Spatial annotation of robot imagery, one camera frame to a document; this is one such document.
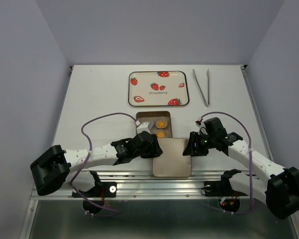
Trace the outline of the orange cookie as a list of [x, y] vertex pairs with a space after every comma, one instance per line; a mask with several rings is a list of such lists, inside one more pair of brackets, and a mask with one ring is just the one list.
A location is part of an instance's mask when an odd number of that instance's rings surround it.
[[157, 122], [156, 122], [156, 126], [157, 126], [157, 128], [159, 128], [159, 129], [164, 129], [164, 128], [166, 128], [167, 123], [166, 123], [166, 121], [164, 121], [164, 120], [160, 120], [160, 121], [157, 121]]
[[166, 137], [166, 134], [164, 131], [159, 131], [156, 133], [157, 137], [158, 138], [165, 138]]

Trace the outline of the beige tin lid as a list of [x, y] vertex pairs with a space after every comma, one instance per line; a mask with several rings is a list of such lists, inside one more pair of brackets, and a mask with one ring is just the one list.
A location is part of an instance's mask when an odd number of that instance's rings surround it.
[[191, 156], [183, 156], [187, 138], [159, 138], [162, 154], [152, 160], [152, 174], [159, 178], [188, 178]]

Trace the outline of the metal tongs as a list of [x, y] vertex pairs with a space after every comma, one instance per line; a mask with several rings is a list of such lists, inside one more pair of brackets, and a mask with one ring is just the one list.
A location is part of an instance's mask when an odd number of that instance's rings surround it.
[[210, 106], [210, 71], [209, 69], [207, 69], [204, 73], [204, 76], [199, 78], [196, 74], [195, 69], [192, 69], [192, 75], [203, 100], [203, 103], [205, 107], [208, 108]]

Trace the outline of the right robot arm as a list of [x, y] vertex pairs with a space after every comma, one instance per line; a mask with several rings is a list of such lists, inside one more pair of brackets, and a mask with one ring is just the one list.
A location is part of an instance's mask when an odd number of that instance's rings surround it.
[[228, 133], [217, 117], [196, 121], [198, 132], [191, 132], [184, 156], [206, 156], [216, 149], [248, 168], [225, 171], [219, 181], [204, 182], [202, 194], [219, 197], [219, 206], [225, 212], [236, 213], [238, 198], [248, 195], [251, 200], [265, 204], [278, 219], [286, 219], [299, 211], [299, 170], [274, 163], [255, 151], [251, 142], [239, 134]]

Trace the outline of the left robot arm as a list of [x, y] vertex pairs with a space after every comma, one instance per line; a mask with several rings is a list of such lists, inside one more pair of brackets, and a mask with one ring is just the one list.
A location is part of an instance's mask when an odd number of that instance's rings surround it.
[[59, 190], [69, 174], [97, 166], [116, 166], [130, 163], [137, 157], [156, 158], [163, 150], [157, 136], [146, 131], [93, 149], [64, 150], [54, 145], [31, 165], [37, 194], [46, 196]]

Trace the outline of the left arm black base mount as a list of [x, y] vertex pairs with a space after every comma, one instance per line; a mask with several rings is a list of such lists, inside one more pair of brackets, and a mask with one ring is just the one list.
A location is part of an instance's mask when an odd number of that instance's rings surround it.
[[72, 190], [74, 199], [82, 199], [82, 208], [86, 215], [91, 217], [112, 217], [119, 212], [110, 206], [109, 199], [117, 195], [116, 182], [103, 182], [87, 192]]

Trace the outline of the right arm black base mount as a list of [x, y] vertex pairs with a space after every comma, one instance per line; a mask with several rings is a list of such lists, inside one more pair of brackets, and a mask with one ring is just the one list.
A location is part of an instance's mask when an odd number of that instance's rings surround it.
[[216, 209], [222, 210], [225, 213], [242, 214], [239, 213], [241, 206], [240, 196], [246, 194], [235, 191], [227, 181], [205, 181], [200, 193], [205, 197], [215, 197], [218, 201]]

